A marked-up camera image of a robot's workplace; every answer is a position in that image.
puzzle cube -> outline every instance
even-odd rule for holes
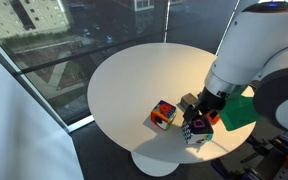
[[[203,143],[213,137],[213,128],[205,117],[194,121],[183,121],[182,132],[187,144]]]
[[[176,107],[161,100],[151,112],[151,121],[163,130],[167,130],[175,116]]]

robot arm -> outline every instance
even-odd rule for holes
[[[196,109],[202,114],[220,111],[226,99],[239,97],[254,80],[260,81],[255,109],[288,130],[287,2],[255,4],[236,17],[205,79]]]

building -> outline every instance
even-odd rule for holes
[[[113,0],[133,11],[142,11],[154,8],[155,0]],[[171,5],[181,3],[185,0],[171,0]]]
[[[68,28],[61,0],[0,0],[0,39]]]

round table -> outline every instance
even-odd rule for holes
[[[216,56],[172,43],[149,43],[124,49],[105,60],[93,74],[87,92],[90,111],[100,129],[132,152],[135,164],[151,176],[164,176],[179,163],[198,163],[221,157],[240,146],[255,122],[227,131],[221,121],[203,145],[188,145],[182,135],[187,93],[197,95]],[[248,88],[244,96],[252,96]],[[172,125],[164,131],[150,121],[154,106],[164,100],[177,107]]]

